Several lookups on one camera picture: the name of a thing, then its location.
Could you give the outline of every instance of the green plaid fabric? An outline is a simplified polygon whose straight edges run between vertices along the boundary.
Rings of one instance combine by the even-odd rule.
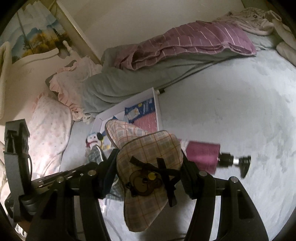
[[[100,163],[102,162],[100,152],[96,146],[94,146],[90,152],[90,154],[87,157],[86,163],[90,162],[96,162]],[[113,182],[113,186],[110,190],[110,193],[106,195],[106,198],[112,199],[112,200],[117,200],[117,201],[123,201],[124,200],[124,190],[122,188],[121,182],[118,179],[118,176],[115,175],[115,179]]]

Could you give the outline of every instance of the yellow button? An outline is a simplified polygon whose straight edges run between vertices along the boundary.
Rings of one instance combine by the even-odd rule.
[[[150,173],[148,174],[148,178],[149,178],[149,180],[151,180],[151,181],[155,180],[155,179],[156,179],[156,174],[155,174],[155,172],[150,172]]]

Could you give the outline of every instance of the plaid hat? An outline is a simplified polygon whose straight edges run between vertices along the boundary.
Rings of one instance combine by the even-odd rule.
[[[130,176],[134,171],[142,169],[131,163],[132,157],[154,169],[159,167],[158,161],[161,159],[168,170],[172,172],[180,170],[183,154],[180,142],[175,135],[167,131],[150,134],[119,120],[109,120],[105,131],[113,145],[120,149],[117,155],[117,171],[124,185],[130,182]],[[130,231],[146,230],[168,202],[169,191],[165,188],[167,182],[164,178],[162,182],[163,184],[148,196],[134,196],[130,189],[126,190],[124,217]]]

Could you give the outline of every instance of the mattress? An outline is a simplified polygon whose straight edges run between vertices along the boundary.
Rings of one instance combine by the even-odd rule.
[[[222,152],[252,156],[240,179],[272,240],[296,206],[296,68],[275,50],[256,57],[231,59],[187,77],[159,96],[165,130],[178,138],[221,144]],[[83,164],[84,137],[91,125],[75,123],[61,169]],[[214,175],[240,178],[236,167],[217,168]],[[195,200],[177,185],[178,204],[168,205],[144,232],[125,225],[123,203],[106,201],[103,217],[111,240],[172,240],[186,235]],[[217,236],[220,198],[210,240]],[[83,240],[81,223],[77,223]]]

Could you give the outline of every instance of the pink package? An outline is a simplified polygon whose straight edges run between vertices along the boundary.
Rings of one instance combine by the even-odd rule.
[[[220,145],[197,141],[189,141],[186,144],[187,159],[195,162],[199,170],[214,174],[218,164]]]
[[[144,115],[143,117],[134,121],[133,125],[148,131],[150,133],[157,131],[156,112]]]

